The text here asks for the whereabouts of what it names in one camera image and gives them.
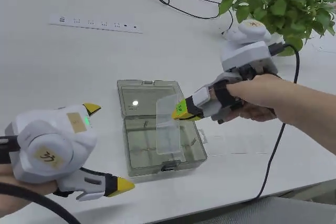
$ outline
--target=black strap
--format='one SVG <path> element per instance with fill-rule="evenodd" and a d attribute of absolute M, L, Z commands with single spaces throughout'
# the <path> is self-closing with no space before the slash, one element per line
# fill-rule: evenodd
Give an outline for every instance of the black strap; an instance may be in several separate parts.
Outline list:
<path fill-rule="evenodd" d="M 68 196 L 73 193 L 74 191 L 61 191 L 59 188 L 57 188 L 56 192 L 53 194 L 59 197 L 68 198 Z"/>
<path fill-rule="evenodd" d="M 234 105 L 237 100 L 235 97 L 230 95 L 229 91 L 226 88 L 227 81 L 219 81 L 214 84 L 214 91 L 218 101 L 221 103 L 222 108 L 226 108 L 228 106 Z"/>

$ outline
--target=white table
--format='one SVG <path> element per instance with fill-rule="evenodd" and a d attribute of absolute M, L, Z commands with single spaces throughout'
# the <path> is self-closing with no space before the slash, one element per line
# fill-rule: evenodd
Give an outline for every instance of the white table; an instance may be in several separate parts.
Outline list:
<path fill-rule="evenodd" d="M 171 0 L 176 6 L 210 16 L 217 6 L 197 0 Z M 176 80 L 185 95 L 221 72 L 222 37 L 230 20 L 200 20 L 157 0 L 0 0 L 0 127 L 30 109 L 92 102 L 102 110 L 91 118 L 99 143 L 85 167 L 127 177 L 118 79 Z M 137 24 L 143 34 L 48 25 L 50 14 L 102 17 Z M 299 82 L 336 92 L 335 55 L 318 52 L 317 40 L 302 50 Z M 282 76 L 292 79 L 294 57 L 276 59 Z M 236 119 L 217 125 L 197 123 L 208 137 L 262 137 L 273 145 L 280 122 Z M 236 204 L 257 195 L 269 155 L 209 156 L 198 169 L 148 176 L 114 198 L 76 202 L 51 198 L 82 223 L 141 223 L 164 220 Z M 315 141 L 287 127 L 273 161 L 264 195 L 336 179 L 336 158 Z M 36 205 L 1 220 L 9 223 L 60 223 Z"/>

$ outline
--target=hand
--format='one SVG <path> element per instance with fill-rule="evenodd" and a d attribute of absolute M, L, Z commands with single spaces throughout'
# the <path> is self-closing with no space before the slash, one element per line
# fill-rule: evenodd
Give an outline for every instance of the hand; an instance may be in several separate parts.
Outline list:
<path fill-rule="evenodd" d="M 227 90 L 234 97 L 243 99 L 244 106 L 241 109 L 231 111 L 224 118 L 224 122 L 240 116 L 257 122 L 264 122 L 278 117 L 286 121 L 286 110 L 281 108 L 281 101 L 286 98 L 293 83 L 282 80 L 271 74 L 256 76 L 253 80 L 228 84 Z M 268 108 L 274 109 L 274 115 Z"/>
<path fill-rule="evenodd" d="M 42 195 L 51 194 L 57 190 L 55 181 L 43 184 L 28 184 L 16 180 L 11 165 L 0 165 L 0 182 L 25 187 Z M 0 195 L 0 218 L 24 208 L 29 203 L 30 202 L 23 199 Z"/>

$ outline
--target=handwritten label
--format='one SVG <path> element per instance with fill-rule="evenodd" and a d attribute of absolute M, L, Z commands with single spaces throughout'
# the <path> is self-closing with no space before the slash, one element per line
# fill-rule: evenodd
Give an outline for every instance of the handwritten label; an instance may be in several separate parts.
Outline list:
<path fill-rule="evenodd" d="M 54 169 L 59 169 L 59 167 L 64 163 L 64 160 L 60 156 L 45 146 L 42 146 L 37 150 L 34 158 L 53 167 Z"/>
<path fill-rule="evenodd" d="M 67 116 L 75 133 L 86 131 L 85 124 L 78 112 L 67 113 Z"/>

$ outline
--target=white power strip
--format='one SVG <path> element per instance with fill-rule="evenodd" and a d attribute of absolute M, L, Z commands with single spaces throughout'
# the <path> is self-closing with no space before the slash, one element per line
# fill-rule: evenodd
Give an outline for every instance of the white power strip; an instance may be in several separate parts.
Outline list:
<path fill-rule="evenodd" d="M 49 24 L 58 26 L 72 26 L 81 28 L 92 28 L 100 30 L 110 30 L 110 31 L 126 31 L 128 33 L 141 34 L 139 27 L 137 25 L 120 23 L 120 22 L 109 22 L 95 19 L 83 19 L 78 17 L 68 17 L 61 16 L 57 14 L 52 14 L 49 19 Z"/>

